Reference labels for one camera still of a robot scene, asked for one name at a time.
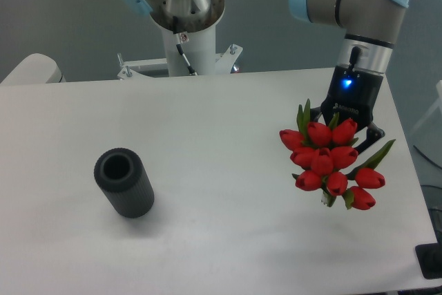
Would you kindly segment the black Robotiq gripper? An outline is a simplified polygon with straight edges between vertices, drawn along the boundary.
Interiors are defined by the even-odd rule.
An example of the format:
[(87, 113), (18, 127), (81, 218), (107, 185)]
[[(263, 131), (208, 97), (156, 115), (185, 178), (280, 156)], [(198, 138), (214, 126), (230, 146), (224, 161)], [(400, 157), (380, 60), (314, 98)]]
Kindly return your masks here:
[(325, 100), (310, 110), (310, 121), (329, 124), (339, 113), (338, 124), (352, 119), (357, 123), (357, 132), (367, 127), (365, 139), (355, 148), (358, 154), (363, 153), (385, 136), (383, 129), (371, 124), (382, 82), (381, 75), (336, 66)]

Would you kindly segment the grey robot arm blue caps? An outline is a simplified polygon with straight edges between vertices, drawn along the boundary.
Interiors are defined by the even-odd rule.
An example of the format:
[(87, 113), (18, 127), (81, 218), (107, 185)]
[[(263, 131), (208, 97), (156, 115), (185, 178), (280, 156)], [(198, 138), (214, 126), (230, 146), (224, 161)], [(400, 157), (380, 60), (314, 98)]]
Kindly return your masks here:
[[(162, 31), (170, 76), (232, 71), (239, 50), (215, 52), (215, 27), (224, 14), (224, 0), (123, 1)], [(335, 115), (353, 119), (366, 132), (358, 152), (384, 136), (373, 122), (373, 110), (408, 4), (409, 0), (288, 0), (294, 18), (346, 31), (326, 98), (309, 116), (327, 124)]]

